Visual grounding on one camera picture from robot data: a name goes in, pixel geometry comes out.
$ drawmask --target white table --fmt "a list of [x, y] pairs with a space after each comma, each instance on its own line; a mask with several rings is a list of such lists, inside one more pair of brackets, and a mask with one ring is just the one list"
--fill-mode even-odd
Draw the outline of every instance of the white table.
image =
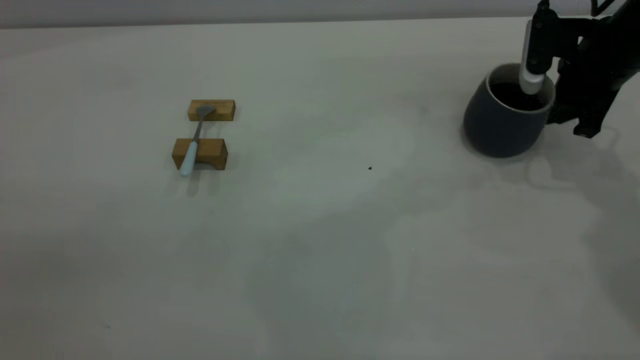
[[[0, 31], [0, 357], [637, 359], [640, 78], [593, 140], [461, 139], [524, 25]], [[182, 179], [191, 99], [238, 110]]]

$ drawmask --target light blue spoon handle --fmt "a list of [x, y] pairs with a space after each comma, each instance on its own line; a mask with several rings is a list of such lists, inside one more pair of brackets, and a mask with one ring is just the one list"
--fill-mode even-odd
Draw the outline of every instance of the light blue spoon handle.
[[187, 154], [184, 156], [182, 165], [180, 165], [180, 175], [187, 177], [193, 172], [193, 164], [196, 162], [196, 153], [198, 152], [198, 143], [191, 142]]

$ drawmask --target mug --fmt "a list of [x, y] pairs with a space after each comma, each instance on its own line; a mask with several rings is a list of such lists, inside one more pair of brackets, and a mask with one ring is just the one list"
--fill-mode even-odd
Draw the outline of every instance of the mug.
[[547, 123], [556, 99], [556, 87], [548, 76], [542, 89], [527, 95], [520, 89], [520, 64], [493, 69], [469, 101], [463, 128], [480, 153], [508, 158], [529, 150]]

